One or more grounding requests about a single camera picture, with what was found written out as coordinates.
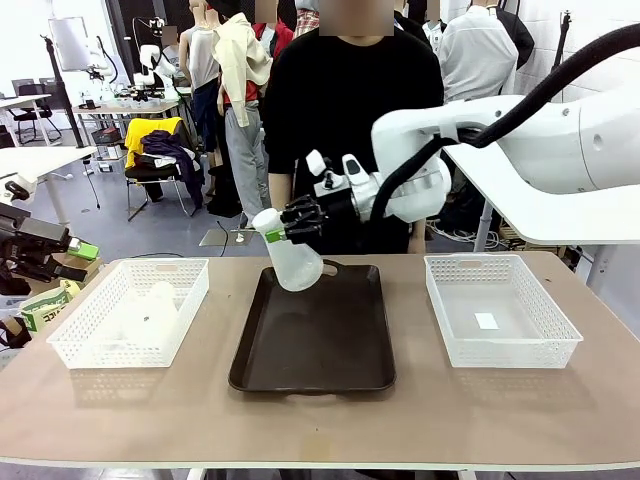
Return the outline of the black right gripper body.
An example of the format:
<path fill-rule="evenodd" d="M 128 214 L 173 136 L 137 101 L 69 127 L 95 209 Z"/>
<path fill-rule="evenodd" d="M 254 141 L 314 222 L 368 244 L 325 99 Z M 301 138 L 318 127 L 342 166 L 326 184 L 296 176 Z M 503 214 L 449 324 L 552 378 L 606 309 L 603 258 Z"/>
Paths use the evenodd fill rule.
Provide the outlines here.
<path fill-rule="evenodd" d="M 359 214 L 351 191 L 331 191 L 317 198 L 326 228 L 349 227 L 359 224 Z"/>

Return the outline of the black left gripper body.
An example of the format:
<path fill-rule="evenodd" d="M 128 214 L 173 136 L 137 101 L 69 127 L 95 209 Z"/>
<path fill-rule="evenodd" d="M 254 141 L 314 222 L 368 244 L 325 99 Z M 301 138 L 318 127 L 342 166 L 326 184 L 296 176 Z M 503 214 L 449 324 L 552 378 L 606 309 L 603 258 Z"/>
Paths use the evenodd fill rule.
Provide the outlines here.
<path fill-rule="evenodd" d="M 17 232 L 31 214 L 12 205 L 1 204 L 1 294 L 28 295 L 31 288 L 26 280 L 15 278 L 13 270 L 18 253 Z"/>

